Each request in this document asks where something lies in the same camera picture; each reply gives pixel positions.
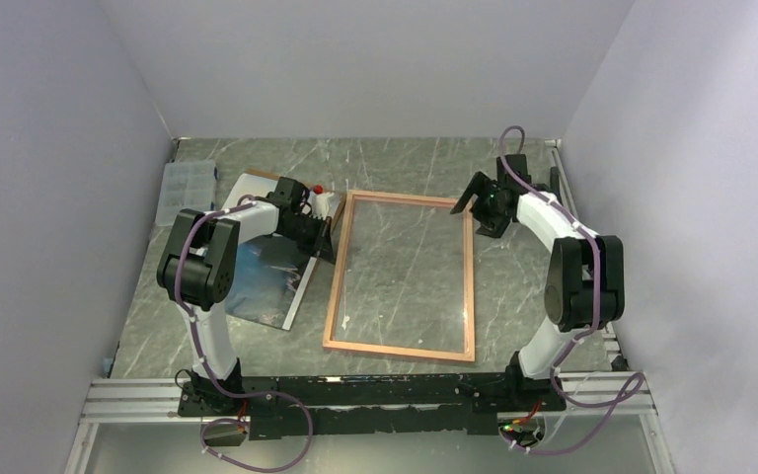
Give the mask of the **clear acrylic sheet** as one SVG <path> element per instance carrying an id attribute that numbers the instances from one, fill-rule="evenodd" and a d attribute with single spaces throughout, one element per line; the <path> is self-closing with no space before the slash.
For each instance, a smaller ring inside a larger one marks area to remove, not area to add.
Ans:
<path id="1" fill-rule="evenodd" d="M 463 350 L 460 253 L 468 213 L 451 208 L 357 205 L 336 340 Z"/>

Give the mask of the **landscape photo print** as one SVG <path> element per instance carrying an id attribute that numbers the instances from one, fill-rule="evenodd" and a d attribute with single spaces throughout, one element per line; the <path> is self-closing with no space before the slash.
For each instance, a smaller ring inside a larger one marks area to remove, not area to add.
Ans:
<path id="1" fill-rule="evenodd" d="M 274 191 L 271 181 L 243 173 L 226 198 L 224 208 L 243 195 L 264 197 Z M 225 299 L 226 313 L 240 319 L 289 331 L 318 259 L 299 252 L 284 237 L 257 237 L 242 243 L 235 261 L 234 281 Z"/>

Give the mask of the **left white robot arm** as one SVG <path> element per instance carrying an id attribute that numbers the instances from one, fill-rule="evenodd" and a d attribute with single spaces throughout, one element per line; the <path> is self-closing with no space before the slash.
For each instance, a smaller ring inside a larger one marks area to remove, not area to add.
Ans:
<path id="1" fill-rule="evenodd" d="M 235 412 L 246 395 L 224 309 L 241 246 L 280 237 L 300 255 L 332 263 L 333 217 L 341 204 L 339 194 L 287 177 L 264 194 L 253 193 L 244 182 L 237 189 L 236 198 L 216 210 L 181 209 L 156 270 L 158 285 L 187 324 L 191 384 L 220 415 Z"/>

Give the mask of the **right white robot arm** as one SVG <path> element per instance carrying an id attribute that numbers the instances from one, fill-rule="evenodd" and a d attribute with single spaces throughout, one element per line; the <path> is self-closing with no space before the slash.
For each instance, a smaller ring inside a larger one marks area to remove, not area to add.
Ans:
<path id="1" fill-rule="evenodd" d="M 468 211 L 479 224 L 478 234 L 494 239 L 510 224 L 520 224 L 550 253 L 544 288 L 547 317 L 515 355 L 520 372 L 502 386 L 508 405 L 528 409 L 541 397 L 539 380 L 556 372 L 567 351 L 622 316 L 623 243 L 580 223 L 554 189 L 532 184 L 523 154 L 497 159 L 493 178 L 475 173 L 451 211 Z"/>

